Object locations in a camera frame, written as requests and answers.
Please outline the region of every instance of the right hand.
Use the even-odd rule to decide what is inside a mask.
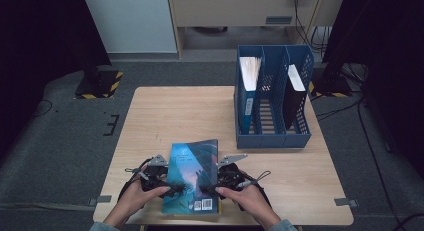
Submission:
[[[224,187],[216,188],[216,191],[240,204],[265,230],[281,221],[281,218],[272,210],[254,185],[249,185],[242,191],[233,191]]]

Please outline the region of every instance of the gray carpet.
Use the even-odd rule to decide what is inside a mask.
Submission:
[[[67,75],[46,87],[44,99],[48,101],[40,103],[34,114],[38,117],[28,123],[0,168],[1,204],[86,206],[90,198],[100,194],[137,87],[233,85],[235,78],[234,62],[115,63],[114,68],[124,74],[110,99],[73,99],[82,72]],[[360,96],[319,98],[313,101],[313,107],[321,114],[346,107]],[[386,152],[371,114],[363,106],[361,112],[396,214],[403,220],[411,214],[422,213],[423,180],[401,154]],[[112,136],[104,136],[110,132],[107,123],[114,121],[111,115],[119,115],[118,125]],[[361,129],[356,106],[320,121],[320,125],[346,196],[356,199],[359,207],[352,208],[355,221],[351,226],[304,226],[303,230],[392,230],[397,223]],[[88,230],[92,215],[92,210],[3,208],[0,209],[0,230]],[[424,219],[419,218],[408,223],[405,229],[422,230],[422,227]],[[137,227],[128,226],[126,230],[137,230]],[[151,227],[151,230],[166,229]]]

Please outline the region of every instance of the sleeve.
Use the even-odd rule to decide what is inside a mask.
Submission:
[[[277,224],[274,224],[268,231],[297,231],[297,229],[288,221],[284,219]]]
[[[119,231],[119,229],[105,223],[95,222],[89,231]]]

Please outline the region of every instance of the blue book cover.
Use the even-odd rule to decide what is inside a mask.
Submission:
[[[202,193],[199,186],[217,183],[218,140],[173,143],[167,182],[184,184],[184,191],[165,196],[162,213],[176,215],[218,214],[219,197]]]
[[[257,102],[258,93],[256,86],[258,83],[259,70],[261,67],[261,58],[258,57],[239,57],[239,106],[238,116],[240,131],[242,134],[249,134],[252,112],[255,102]]]

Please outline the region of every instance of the hand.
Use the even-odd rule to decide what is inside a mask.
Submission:
[[[141,189],[140,180],[134,181],[103,222],[121,229],[131,215],[135,214],[149,200],[166,193],[169,189],[171,188],[158,187],[144,192]]]
[[[254,185],[249,185],[242,191],[233,191],[224,187],[216,188],[216,191],[240,204],[265,230],[281,221],[281,218],[272,210]]]

